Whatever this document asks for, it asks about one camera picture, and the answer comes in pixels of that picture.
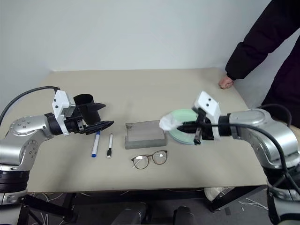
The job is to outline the person's bare hand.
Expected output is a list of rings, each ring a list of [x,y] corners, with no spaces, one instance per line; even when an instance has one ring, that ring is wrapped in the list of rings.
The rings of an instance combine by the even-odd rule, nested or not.
[[[228,76],[224,76],[222,79],[220,79],[220,81],[218,82],[218,85],[221,89],[228,89],[231,88],[234,84],[234,80],[232,80],[230,77]]]

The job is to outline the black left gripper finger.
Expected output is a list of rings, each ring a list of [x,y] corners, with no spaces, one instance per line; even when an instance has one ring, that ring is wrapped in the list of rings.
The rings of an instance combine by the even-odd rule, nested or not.
[[[109,128],[113,123],[114,123],[113,120],[106,120],[89,126],[84,125],[84,133],[86,135],[90,135],[93,133],[101,132]]]
[[[106,107],[105,104],[102,103],[86,103],[79,105],[81,112],[97,112],[98,110]]]

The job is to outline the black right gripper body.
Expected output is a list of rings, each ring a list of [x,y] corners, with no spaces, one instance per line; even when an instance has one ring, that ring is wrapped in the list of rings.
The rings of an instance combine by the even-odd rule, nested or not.
[[[214,140],[211,121],[207,117],[207,113],[201,109],[196,109],[195,107],[192,110],[197,114],[197,119],[195,121],[195,137],[194,144],[200,145],[201,140]]]

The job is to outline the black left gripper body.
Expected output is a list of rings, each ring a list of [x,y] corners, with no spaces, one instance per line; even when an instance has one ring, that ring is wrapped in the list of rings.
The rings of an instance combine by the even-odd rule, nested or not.
[[[75,107],[71,116],[67,116],[64,120],[64,124],[69,133],[84,134],[85,125],[83,124],[83,116],[78,106]]]

